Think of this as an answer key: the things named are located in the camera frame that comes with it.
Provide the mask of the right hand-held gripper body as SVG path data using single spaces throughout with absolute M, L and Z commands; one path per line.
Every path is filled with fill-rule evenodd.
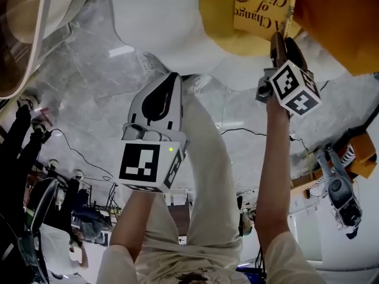
M 298 117 L 305 117 L 322 104 L 312 72 L 299 68 L 290 60 L 279 68 L 264 69 L 256 100 L 267 103 L 272 95 L 290 114 Z

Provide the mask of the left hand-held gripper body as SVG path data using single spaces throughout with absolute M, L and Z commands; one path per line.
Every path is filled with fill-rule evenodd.
M 169 192 L 185 159 L 187 137 L 181 131 L 126 123 L 114 143 L 114 178 L 134 191 Z

